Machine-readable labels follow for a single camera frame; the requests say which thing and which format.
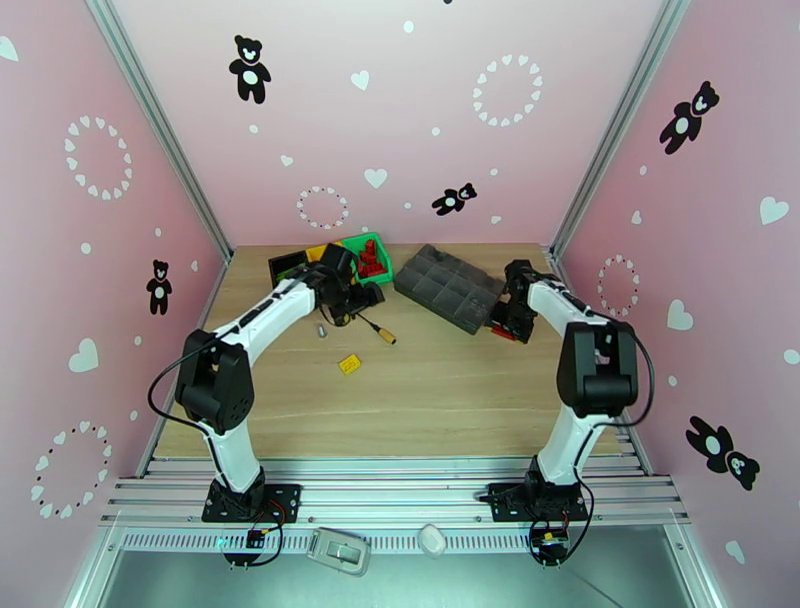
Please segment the screwdriver with gold handle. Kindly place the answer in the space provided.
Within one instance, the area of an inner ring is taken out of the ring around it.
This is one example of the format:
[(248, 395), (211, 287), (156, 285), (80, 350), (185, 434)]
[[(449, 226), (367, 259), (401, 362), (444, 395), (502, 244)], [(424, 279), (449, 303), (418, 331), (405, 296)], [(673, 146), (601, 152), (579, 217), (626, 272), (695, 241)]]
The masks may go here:
[(389, 345), (395, 345), (397, 342), (396, 336), (383, 326), (370, 321), (362, 313), (358, 313), (357, 317), (363, 320), (381, 339)]

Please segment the green plastic bin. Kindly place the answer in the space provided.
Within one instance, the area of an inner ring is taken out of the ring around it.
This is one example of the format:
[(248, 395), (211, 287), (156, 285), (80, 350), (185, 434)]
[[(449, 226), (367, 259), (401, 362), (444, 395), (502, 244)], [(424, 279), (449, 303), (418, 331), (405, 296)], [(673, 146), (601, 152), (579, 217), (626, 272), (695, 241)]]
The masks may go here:
[[(375, 262), (379, 262), (380, 264), (382, 264), (386, 272), (375, 276), (361, 277), (359, 275), (359, 270), (364, 265), (359, 264), (359, 254), (361, 251), (364, 251), (365, 242), (369, 239), (374, 239), (377, 242), (378, 251), (377, 251), (377, 256), (375, 257)], [(377, 233), (367, 232), (356, 236), (346, 237), (341, 241), (341, 244), (353, 256), (351, 267), (353, 269), (354, 281), (356, 283), (364, 285), (368, 282), (374, 282), (378, 285), (384, 285), (391, 283), (393, 281), (394, 279), (393, 263), (387, 248), (385, 247), (382, 239)]]

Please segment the black plastic bin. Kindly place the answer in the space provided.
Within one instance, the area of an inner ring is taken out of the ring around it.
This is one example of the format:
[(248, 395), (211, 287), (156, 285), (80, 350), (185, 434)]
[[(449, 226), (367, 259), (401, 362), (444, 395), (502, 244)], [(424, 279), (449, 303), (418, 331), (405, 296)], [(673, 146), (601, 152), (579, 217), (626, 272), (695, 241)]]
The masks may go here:
[(307, 258), (305, 251), (297, 251), (293, 253), (283, 254), (268, 259), (268, 269), (270, 278), (274, 287), (274, 292), (282, 296), (290, 292), (298, 285), (305, 284), (307, 281), (308, 272), (305, 274), (297, 274), (295, 276), (279, 279), (279, 274), (291, 269), (299, 269), (301, 266), (307, 265)]

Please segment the grey compartment organizer tray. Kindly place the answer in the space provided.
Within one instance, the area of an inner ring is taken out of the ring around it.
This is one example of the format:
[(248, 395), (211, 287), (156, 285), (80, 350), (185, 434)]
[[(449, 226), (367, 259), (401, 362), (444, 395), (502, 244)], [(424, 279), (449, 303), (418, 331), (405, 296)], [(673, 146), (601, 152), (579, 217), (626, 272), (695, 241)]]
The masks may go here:
[(470, 335), (476, 334), (502, 295), (504, 282), (431, 244), (395, 274), (394, 289)]

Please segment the white earbud case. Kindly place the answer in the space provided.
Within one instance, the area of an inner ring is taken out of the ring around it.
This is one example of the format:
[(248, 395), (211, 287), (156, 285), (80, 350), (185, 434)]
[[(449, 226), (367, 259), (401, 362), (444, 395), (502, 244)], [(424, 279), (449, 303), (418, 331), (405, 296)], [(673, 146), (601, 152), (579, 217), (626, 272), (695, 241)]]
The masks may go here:
[(426, 524), (417, 534), (420, 550), (428, 557), (438, 558), (447, 549), (447, 539), (442, 531), (433, 524)]

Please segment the perforated metal strip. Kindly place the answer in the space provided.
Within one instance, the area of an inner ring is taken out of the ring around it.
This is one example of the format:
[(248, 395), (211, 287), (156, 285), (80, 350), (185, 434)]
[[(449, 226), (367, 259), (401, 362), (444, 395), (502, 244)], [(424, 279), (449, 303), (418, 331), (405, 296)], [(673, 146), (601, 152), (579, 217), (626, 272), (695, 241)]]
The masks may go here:
[[(314, 531), (288, 529), (284, 532), (283, 546), (279, 547), (279, 534), (272, 532), (258, 544), (247, 540), (247, 532), (234, 529), (229, 532), (213, 529), (157, 530), (155, 528), (129, 528), (122, 533), (115, 547), (124, 551), (175, 552), (210, 554), (247, 554), (257, 558), (268, 557), (276, 551), (283, 554), (305, 554), (312, 546)], [(444, 552), (446, 554), (514, 554), (528, 551), (527, 530), (522, 528), (446, 529)], [(374, 554), (421, 555), (418, 533), (413, 530), (372, 530), (359, 534)], [(669, 536), (662, 526), (592, 527), (582, 549), (630, 549), (669, 546)]]

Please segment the clear plastic box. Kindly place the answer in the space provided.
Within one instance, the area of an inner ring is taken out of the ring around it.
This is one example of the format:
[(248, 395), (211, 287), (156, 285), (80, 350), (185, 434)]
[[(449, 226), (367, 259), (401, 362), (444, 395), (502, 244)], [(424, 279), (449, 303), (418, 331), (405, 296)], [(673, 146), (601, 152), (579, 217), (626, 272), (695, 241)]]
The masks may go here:
[(371, 546), (356, 535), (317, 528), (312, 532), (306, 556), (319, 565), (360, 577), (367, 572)]

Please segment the grey metal bottom panel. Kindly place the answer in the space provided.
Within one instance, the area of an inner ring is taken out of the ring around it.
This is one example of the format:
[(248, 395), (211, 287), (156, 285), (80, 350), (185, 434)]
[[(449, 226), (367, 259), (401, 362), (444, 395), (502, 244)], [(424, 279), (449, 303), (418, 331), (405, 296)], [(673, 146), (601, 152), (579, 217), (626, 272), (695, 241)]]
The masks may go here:
[(106, 532), (64, 608), (734, 608), (692, 531), (662, 526), (669, 546), (582, 549), (546, 568), (526, 553), (374, 554), (360, 577), (305, 554), (233, 565), (210, 553), (115, 547)]

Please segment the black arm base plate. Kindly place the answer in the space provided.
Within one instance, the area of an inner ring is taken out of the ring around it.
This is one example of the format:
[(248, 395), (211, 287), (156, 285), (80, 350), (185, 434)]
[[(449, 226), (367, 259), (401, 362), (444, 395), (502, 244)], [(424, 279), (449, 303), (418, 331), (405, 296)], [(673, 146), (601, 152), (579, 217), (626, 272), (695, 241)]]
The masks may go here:
[(578, 484), (543, 486), (491, 483), (480, 500), (489, 505), (495, 522), (581, 522), (589, 517)]
[(233, 492), (214, 480), (209, 488), (201, 520), (205, 523), (297, 521), (302, 487), (297, 484), (256, 485), (243, 493)]

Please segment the aluminium front rail platform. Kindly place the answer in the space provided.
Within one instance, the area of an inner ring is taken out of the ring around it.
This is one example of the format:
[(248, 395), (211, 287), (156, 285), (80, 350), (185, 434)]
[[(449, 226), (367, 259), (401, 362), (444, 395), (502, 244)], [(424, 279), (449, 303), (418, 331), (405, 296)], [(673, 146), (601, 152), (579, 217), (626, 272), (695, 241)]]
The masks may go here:
[[(426, 523), (477, 528), (491, 522), (478, 501), (492, 482), (519, 483), (527, 457), (269, 459), (270, 483), (302, 487), (296, 528), (411, 529)], [(101, 509), (104, 522), (196, 527), (211, 482), (210, 461), (155, 459), (144, 476), (118, 479)], [(594, 456), (582, 473), (596, 499), (597, 526), (685, 524), (677, 489), (648, 475), (634, 456)]]

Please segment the aluminium frame post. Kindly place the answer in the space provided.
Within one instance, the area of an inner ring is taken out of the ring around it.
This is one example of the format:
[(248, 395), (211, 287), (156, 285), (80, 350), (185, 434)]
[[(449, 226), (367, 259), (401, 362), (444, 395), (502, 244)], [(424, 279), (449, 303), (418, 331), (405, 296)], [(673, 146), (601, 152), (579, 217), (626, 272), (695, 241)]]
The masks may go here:
[(633, 64), (600, 142), (579, 182), (552, 242), (547, 247), (550, 261), (563, 262), (567, 247), (585, 215), (617, 149), (633, 121), (692, 0), (661, 0), (650, 33)]
[(228, 266), (233, 247), (224, 235), (195, 171), (135, 51), (113, 0), (83, 0), (206, 233)]

